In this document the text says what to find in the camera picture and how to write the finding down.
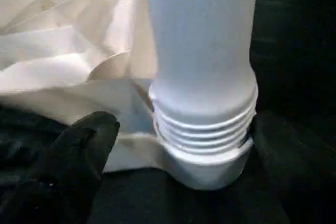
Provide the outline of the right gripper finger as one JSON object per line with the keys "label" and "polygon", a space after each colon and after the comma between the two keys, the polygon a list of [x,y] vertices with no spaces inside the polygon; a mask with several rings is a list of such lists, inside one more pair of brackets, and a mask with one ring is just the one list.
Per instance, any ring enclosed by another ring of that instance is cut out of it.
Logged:
{"label": "right gripper finger", "polygon": [[119,128],[93,112],[65,129],[1,205],[1,223],[86,223]]}

